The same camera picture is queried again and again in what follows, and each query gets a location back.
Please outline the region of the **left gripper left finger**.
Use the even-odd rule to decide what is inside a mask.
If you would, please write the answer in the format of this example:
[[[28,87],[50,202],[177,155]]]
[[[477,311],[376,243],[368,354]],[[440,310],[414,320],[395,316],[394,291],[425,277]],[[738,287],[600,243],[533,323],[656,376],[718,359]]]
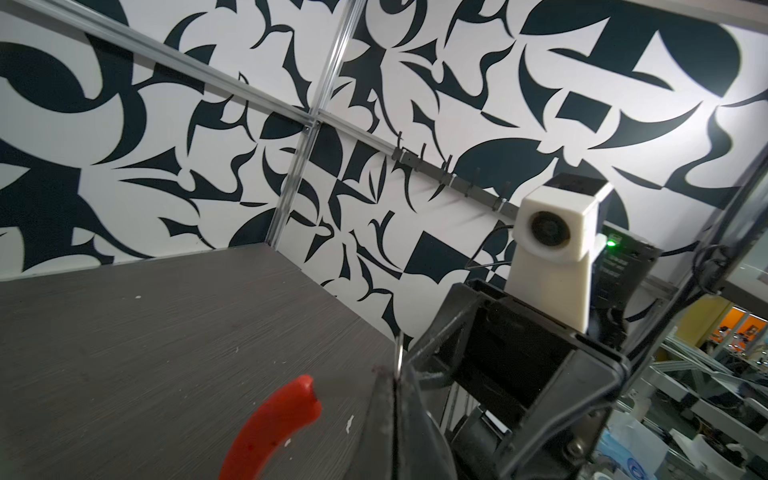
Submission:
[[[396,478],[396,381],[391,370],[377,373],[358,445],[344,479]]]

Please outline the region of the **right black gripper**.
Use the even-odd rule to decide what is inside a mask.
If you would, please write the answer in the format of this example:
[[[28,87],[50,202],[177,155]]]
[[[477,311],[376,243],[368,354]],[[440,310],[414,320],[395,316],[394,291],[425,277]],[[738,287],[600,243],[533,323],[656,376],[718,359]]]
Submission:
[[[479,403],[448,434],[461,479],[576,478],[629,377],[616,350],[480,280],[451,287],[405,366]]]

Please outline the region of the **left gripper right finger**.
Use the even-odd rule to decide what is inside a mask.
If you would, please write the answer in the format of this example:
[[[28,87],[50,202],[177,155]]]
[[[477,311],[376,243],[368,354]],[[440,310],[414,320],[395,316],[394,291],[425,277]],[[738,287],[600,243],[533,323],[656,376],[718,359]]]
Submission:
[[[395,478],[457,478],[448,442],[425,408],[410,366],[402,367],[395,383]]]

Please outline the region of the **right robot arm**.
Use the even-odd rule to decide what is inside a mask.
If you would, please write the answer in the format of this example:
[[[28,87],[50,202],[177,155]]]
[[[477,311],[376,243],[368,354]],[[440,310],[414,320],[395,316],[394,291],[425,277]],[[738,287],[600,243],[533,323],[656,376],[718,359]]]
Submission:
[[[605,226],[587,333],[480,279],[454,285],[400,368],[394,479],[574,479],[630,376],[626,306],[659,258]],[[420,394],[449,384],[479,406],[448,433],[428,426]]]

